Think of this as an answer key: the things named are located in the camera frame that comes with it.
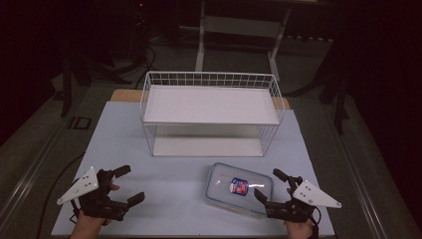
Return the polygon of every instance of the sticker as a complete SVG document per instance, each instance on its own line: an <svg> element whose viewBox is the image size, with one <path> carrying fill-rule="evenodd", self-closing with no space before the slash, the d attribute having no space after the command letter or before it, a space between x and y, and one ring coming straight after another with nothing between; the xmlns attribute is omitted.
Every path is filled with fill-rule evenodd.
<svg viewBox="0 0 422 239"><path fill-rule="evenodd" d="M246 196L248 194L248 181L234 177L232 179L232 183L230 183L230 191L234 194Z"/></svg>

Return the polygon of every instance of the food container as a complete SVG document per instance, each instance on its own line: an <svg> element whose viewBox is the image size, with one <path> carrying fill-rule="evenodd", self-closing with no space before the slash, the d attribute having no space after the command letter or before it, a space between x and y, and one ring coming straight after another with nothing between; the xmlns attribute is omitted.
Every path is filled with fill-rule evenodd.
<svg viewBox="0 0 422 239"><path fill-rule="evenodd" d="M273 179L267 175L217 162L210 169L206 200L216 206L266 215L264 205L254 196L258 188L273 198Z"/></svg>

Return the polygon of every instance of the white tabletop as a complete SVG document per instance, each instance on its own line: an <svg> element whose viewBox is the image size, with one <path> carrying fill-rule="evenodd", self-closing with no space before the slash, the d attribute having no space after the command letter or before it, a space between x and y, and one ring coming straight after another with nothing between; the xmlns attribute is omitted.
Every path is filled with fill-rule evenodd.
<svg viewBox="0 0 422 239"><path fill-rule="evenodd" d="M139 104L108 102L80 165L76 178L90 166L97 170L130 165L131 172L115 181L121 186L111 192L113 200L125 202L144 191L145 200L130 208L124 220L101 231L122 237L277 237L286 235L281 220L238 213L207 204L207 175L215 162L273 177L274 201L290 200L283 183L272 172L279 168L288 175L302 176L317 186L312 163L293 111L286 111L265 157L153 157L139 118ZM333 235L325 208L319 235ZM72 205L63 206L52 235L69 235Z"/></svg>

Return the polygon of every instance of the metal wire rack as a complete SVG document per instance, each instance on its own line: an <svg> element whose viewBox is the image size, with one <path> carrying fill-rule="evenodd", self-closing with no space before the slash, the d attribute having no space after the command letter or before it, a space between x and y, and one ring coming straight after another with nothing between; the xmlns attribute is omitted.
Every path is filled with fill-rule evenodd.
<svg viewBox="0 0 422 239"><path fill-rule="evenodd" d="M140 101L140 116L143 123L148 104L151 86L197 86L220 88L267 89L272 98L274 109L279 120L283 120L285 105L282 99L277 79L269 74L250 73L217 73L217 72L148 72L145 76L143 92ZM279 125L260 125L259 139L263 154L269 148ZM151 152L154 149L157 125L143 123Z"/></svg>

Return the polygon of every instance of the human hand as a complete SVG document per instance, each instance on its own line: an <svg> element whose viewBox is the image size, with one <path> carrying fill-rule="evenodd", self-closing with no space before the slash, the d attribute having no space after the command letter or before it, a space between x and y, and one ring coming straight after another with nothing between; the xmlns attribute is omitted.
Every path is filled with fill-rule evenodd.
<svg viewBox="0 0 422 239"><path fill-rule="evenodd" d="M113 191L118 190L120 187L112 184L109 185L110 189ZM84 211L81 209L77 224L70 236L71 239L95 239L100 233L103 224L109 225L112 222L110 219L91 217L85 215Z"/></svg>
<svg viewBox="0 0 422 239"><path fill-rule="evenodd" d="M310 219L307 222L290 222L285 221L288 229L289 239L307 239L313 235L313 223Z"/></svg>

